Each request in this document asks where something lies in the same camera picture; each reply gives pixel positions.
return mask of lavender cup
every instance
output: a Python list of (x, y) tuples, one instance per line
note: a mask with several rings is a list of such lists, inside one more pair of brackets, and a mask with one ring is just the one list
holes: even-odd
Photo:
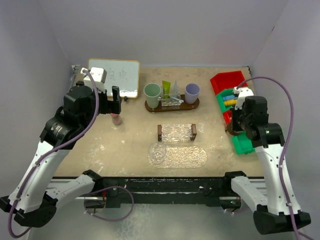
[(200, 93), (200, 87), (195, 84), (195, 83), (189, 83), (186, 87), (185, 87), (185, 102), (187, 104), (193, 104)]

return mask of transparent oval mat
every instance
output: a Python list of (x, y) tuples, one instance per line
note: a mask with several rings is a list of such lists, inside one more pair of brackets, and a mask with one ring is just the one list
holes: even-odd
[(149, 155), (148, 161), (157, 169), (197, 169), (206, 164), (207, 153), (199, 146), (166, 144), (162, 163), (154, 163)]

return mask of tabletop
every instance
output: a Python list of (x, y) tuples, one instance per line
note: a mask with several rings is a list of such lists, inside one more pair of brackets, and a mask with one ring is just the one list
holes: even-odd
[[(221, 177), (225, 172), (243, 171), (250, 177), (263, 176), (255, 152), (237, 155), (210, 79), (218, 73), (242, 71), (247, 67), (141, 67), (138, 97), (121, 104), (121, 125), (110, 114), (100, 114), (57, 169), (56, 177), (77, 177), (91, 169), (103, 177)], [(180, 90), (189, 83), (200, 86), (198, 108), (187, 111), (151, 113), (145, 108), (144, 86), (177, 81)], [(160, 124), (196, 124), (193, 145), (204, 149), (207, 162), (199, 168), (156, 168), (148, 161), (148, 149), (158, 142)]]

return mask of green plastic box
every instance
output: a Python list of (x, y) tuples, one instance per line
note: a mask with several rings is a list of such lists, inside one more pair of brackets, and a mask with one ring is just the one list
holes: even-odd
[(234, 94), (233, 88), (228, 88), (228, 89), (225, 89), (216, 95), (216, 99), (218, 100), (218, 104), (220, 106), (222, 113), (224, 113), (225, 111), (229, 110), (232, 107), (232, 106), (225, 106), (225, 103), (224, 103), (222, 97), (226, 97), (226, 96), (229, 96), (232, 94)]
[(232, 142), (235, 148), (236, 154), (249, 154), (255, 151), (252, 147), (251, 140), (246, 136), (246, 133), (243, 132), (238, 136), (232, 137)]

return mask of yellow marker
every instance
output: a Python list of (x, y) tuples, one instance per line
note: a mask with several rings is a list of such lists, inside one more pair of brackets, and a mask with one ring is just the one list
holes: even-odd
[(225, 105), (226, 107), (228, 107), (228, 106), (231, 106), (231, 105), (235, 105), (236, 102), (237, 102), (237, 100), (235, 100), (235, 99), (230, 99), (230, 100), (224, 101), (224, 105)]

